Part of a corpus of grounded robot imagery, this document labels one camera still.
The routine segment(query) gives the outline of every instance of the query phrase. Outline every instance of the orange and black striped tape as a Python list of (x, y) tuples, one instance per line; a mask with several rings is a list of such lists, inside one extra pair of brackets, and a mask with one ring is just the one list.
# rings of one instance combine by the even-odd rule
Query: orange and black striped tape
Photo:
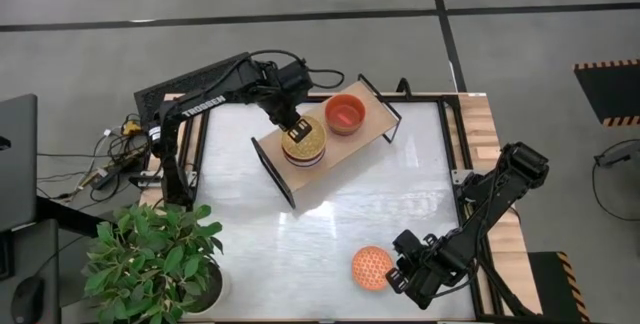
[(571, 264), (569, 264), (569, 257), (567, 254), (563, 252), (557, 252), (558, 259), (562, 262), (562, 267), (564, 268), (565, 274), (567, 274), (567, 281), (569, 282), (569, 286), (571, 287), (571, 294), (573, 294), (573, 299), (576, 301), (576, 306), (578, 307), (578, 312), (580, 313), (580, 318), (583, 322), (588, 323), (591, 320), (589, 319), (589, 313), (587, 312), (587, 308), (584, 305), (584, 298), (580, 293), (580, 289), (578, 289), (578, 283), (576, 283), (576, 276), (573, 273), (573, 268)]
[(582, 69), (591, 69), (591, 68), (610, 68), (610, 67), (621, 67), (628, 65), (640, 65), (640, 60), (610, 60), (606, 62), (599, 63), (582, 63), (582, 64), (574, 64), (573, 70), (582, 70)]
[(638, 125), (640, 124), (640, 116), (629, 116), (629, 117), (615, 117), (615, 118), (604, 118), (602, 121), (602, 125), (608, 127), (614, 126), (627, 126), (627, 125)]

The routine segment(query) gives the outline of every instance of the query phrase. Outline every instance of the white table surface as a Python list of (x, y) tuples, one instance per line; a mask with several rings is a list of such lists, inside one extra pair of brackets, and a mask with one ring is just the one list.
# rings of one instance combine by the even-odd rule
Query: white table surface
[[(303, 104), (300, 112), (312, 104)], [(404, 229), (419, 238), (457, 226), (438, 110), (394, 103), (403, 119), (390, 145), (379, 138), (295, 194), (292, 209), (260, 163), (250, 137), (273, 130), (257, 106), (211, 112), (196, 206), (220, 221), (217, 255), (231, 292), (190, 318), (217, 320), (471, 319), (469, 288), (435, 299), (423, 311), (404, 295), (361, 289), (351, 261), (376, 245), (397, 259), (392, 241)]]

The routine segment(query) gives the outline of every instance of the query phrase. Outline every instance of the floor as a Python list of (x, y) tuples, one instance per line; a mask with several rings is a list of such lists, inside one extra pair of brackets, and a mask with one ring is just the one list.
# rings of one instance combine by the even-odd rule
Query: floor
[[(592, 320), (632, 323), (640, 227), (597, 207), (590, 170), (593, 155), (640, 131), (600, 126), (571, 67), (638, 58), (638, 27), (640, 0), (0, 0), (0, 98), (39, 96), (40, 151), (90, 153), (135, 110), (136, 90), (255, 49), (291, 50), (350, 79), (362, 72), (381, 90), (406, 77), (414, 91), (486, 92), (501, 142), (551, 161), (545, 186), (518, 204), (528, 249), (568, 253)], [(41, 157), (38, 170), (87, 164)], [(597, 174), (605, 205), (640, 217), (640, 165)], [(117, 201), (135, 197), (128, 189)], [(83, 250), (61, 254), (65, 285), (79, 288), (65, 303), (81, 292)], [(83, 315), (65, 307), (64, 322)]]

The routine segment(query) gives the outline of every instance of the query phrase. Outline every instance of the orange bowl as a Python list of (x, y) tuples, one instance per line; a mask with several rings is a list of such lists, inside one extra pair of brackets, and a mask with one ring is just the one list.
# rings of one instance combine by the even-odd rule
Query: orange bowl
[(334, 95), (324, 108), (327, 125), (339, 135), (350, 135), (358, 130), (366, 113), (362, 101), (351, 94)]

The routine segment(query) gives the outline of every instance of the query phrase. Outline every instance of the computer mouse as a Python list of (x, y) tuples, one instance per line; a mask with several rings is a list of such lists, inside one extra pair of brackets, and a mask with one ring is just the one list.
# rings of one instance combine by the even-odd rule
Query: computer mouse
[(16, 324), (35, 324), (42, 317), (44, 280), (31, 276), (20, 282), (13, 292), (11, 316)]

